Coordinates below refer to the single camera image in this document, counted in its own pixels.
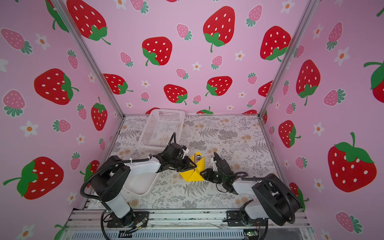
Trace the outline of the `yellow paper napkin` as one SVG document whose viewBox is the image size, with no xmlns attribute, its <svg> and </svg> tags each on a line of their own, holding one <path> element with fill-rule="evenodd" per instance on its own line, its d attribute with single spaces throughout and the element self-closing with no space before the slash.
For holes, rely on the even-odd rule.
<svg viewBox="0 0 384 240">
<path fill-rule="evenodd" d="M 198 161 L 195 159 L 196 155 L 201 155 L 201 159 Z M 191 157 L 191 160 L 197 165 L 197 167 L 193 170 L 189 170 L 186 172 L 181 172 L 181 177 L 186 182 L 202 182 L 204 181 L 204 178 L 201 176 L 201 172 L 205 170 L 205 157 L 200 153 L 196 152 L 193 157 Z"/>
</svg>

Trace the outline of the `white plastic perforated basket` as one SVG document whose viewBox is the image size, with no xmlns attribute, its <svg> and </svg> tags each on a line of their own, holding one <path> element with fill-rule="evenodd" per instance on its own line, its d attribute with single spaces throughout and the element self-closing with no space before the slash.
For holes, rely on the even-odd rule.
<svg viewBox="0 0 384 240">
<path fill-rule="evenodd" d="M 162 151 L 176 133 L 176 142 L 180 141 L 186 114 L 183 111 L 152 110 L 138 140 L 141 148 Z"/>
</svg>

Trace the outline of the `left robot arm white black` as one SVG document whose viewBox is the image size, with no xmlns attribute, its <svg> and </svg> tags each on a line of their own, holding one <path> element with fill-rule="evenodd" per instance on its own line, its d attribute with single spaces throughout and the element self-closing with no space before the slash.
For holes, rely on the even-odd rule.
<svg viewBox="0 0 384 240">
<path fill-rule="evenodd" d="M 187 156 L 188 151 L 185 146 L 171 143 L 161 153 L 149 155 L 145 159 L 122 160 L 112 156 L 87 179 L 84 185 L 90 185 L 95 190 L 96 199 L 107 211 L 115 214 L 119 220 L 132 221 L 134 211 L 122 194 L 127 180 L 167 170 L 179 173 L 193 170 L 197 164 Z"/>
</svg>

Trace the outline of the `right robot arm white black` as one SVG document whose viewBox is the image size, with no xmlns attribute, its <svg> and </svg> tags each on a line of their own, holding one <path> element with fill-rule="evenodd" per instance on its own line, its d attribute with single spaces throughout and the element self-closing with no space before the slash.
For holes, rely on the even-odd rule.
<svg viewBox="0 0 384 240">
<path fill-rule="evenodd" d="M 299 197 L 275 174 L 266 177 L 249 177 L 246 172 L 233 172 L 225 159 L 217 153 L 212 158 L 213 168 L 200 173 L 204 180 L 221 186 L 225 193 L 249 195 L 258 199 L 248 200 L 236 211 L 228 211 L 224 220 L 229 226 L 253 226 L 258 220 L 271 220 L 278 226 L 294 224 L 296 212 L 303 207 Z"/>
</svg>

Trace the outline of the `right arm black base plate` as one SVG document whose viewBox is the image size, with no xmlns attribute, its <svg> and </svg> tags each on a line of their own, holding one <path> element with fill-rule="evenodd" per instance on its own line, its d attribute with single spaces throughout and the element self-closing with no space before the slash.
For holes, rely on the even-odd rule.
<svg viewBox="0 0 384 240">
<path fill-rule="evenodd" d="M 223 222 L 227 223 L 229 227 L 265 227 L 267 225 L 267 219 L 253 220 L 248 217 L 245 211 L 240 210 L 227 211 Z"/>
</svg>

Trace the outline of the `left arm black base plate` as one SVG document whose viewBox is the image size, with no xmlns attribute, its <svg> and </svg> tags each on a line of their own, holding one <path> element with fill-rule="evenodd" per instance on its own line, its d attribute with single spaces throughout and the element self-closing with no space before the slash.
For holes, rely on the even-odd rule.
<svg viewBox="0 0 384 240">
<path fill-rule="evenodd" d="M 150 212 L 135 211 L 128 213 L 121 219 L 115 213 L 108 217 L 108 228 L 145 228 L 148 224 Z"/>
</svg>

